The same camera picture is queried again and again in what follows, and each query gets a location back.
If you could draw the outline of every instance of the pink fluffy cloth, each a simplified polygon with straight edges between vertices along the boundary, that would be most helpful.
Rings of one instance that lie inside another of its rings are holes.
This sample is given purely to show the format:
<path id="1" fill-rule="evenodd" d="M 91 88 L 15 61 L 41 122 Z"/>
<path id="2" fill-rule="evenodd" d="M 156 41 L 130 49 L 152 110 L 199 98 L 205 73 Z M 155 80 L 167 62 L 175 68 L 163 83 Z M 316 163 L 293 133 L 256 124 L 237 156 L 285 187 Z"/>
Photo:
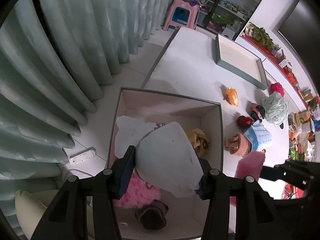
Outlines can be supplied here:
<path id="1" fill-rule="evenodd" d="M 116 207 L 142 208 L 151 204 L 155 199 L 161 199 L 160 189 L 132 173 L 127 192 L 120 200 L 113 200 L 113 203 Z"/>
<path id="2" fill-rule="evenodd" d="M 278 92 L 282 97 L 284 97 L 284 89 L 280 83 L 274 83 L 270 85 L 270 94 L 273 92 Z"/>
<path id="3" fill-rule="evenodd" d="M 264 152 L 250 152 L 239 160 L 235 178 L 244 179 L 246 176 L 252 176 L 258 181 L 265 160 L 266 155 Z M 230 204 L 236 206 L 236 197 L 230 197 Z"/>

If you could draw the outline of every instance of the blue and white package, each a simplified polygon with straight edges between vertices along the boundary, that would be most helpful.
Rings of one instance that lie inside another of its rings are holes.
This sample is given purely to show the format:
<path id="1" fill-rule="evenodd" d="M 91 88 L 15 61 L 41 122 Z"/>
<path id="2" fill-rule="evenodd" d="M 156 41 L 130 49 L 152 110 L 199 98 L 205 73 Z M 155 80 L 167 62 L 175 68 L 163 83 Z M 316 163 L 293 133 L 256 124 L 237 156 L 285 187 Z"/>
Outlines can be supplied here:
<path id="1" fill-rule="evenodd" d="M 272 136 L 259 120 L 248 128 L 244 135 L 252 144 L 252 151 L 262 151 L 272 145 Z"/>

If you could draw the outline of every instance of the beige pillow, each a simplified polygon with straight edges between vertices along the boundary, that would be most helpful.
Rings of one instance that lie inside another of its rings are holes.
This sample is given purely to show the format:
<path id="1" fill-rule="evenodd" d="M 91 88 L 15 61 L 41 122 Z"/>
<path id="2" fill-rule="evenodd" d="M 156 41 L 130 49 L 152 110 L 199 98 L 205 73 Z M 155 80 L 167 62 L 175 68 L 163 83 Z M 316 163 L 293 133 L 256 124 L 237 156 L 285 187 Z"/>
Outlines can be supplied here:
<path id="1" fill-rule="evenodd" d="M 47 207 L 22 190 L 16 193 L 15 205 L 20 227 L 30 240 Z"/>
<path id="2" fill-rule="evenodd" d="M 51 189 L 29 194 L 26 191 L 16 193 L 16 212 L 21 229 L 30 240 L 41 217 L 59 190 Z M 94 240 L 94 225 L 92 208 L 87 205 L 88 239 Z"/>

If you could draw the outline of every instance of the silver bolt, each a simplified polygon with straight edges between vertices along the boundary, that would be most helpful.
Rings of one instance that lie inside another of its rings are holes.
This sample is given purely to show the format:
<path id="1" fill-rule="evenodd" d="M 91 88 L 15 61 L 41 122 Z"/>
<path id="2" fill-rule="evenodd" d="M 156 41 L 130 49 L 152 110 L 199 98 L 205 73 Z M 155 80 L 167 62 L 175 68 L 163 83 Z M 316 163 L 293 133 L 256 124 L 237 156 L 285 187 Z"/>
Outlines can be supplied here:
<path id="1" fill-rule="evenodd" d="M 68 178 L 68 181 L 74 182 L 76 179 L 77 179 L 77 176 L 71 175 L 71 176 Z"/>
<path id="2" fill-rule="evenodd" d="M 103 174 L 104 174 L 104 175 L 110 175 L 110 174 L 112 174 L 112 169 L 105 169 L 105 170 L 103 170 Z"/>
<path id="3" fill-rule="evenodd" d="M 217 176 L 219 174 L 219 171 L 217 169 L 212 169 L 210 171 L 210 174 L 213 175 L 213 176 Z"/>
<path id="4" fill-rule="evenodd" d="M 245 177 L 245 180 L 247 181 L 247 182 L 254 182 L 254 177 L 252 177 L 252 176 L 246 176 Z"/>

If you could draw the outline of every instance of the white power strip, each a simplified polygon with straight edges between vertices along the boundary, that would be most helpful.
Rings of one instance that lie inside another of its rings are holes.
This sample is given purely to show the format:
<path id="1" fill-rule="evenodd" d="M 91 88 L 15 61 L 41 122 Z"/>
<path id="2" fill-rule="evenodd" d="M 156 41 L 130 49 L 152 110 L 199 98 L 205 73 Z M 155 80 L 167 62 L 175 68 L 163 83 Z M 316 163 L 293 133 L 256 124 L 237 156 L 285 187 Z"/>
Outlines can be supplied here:
<path id="1" fill-rule="evenodd" d="M 69 159 L 69 162 L 71 164 L 71 166 L 74 166 L 78 163 L 81 163 L 81 162 L 84 162 L 86 160 L 89 160 L 90 158 L 92 157 L 95 157 L 96 156 L 96 151 L 95 150 L 87 150 L 86 152 L 84 153 L 81 153 L 75 157 L 72 157 Z"/>

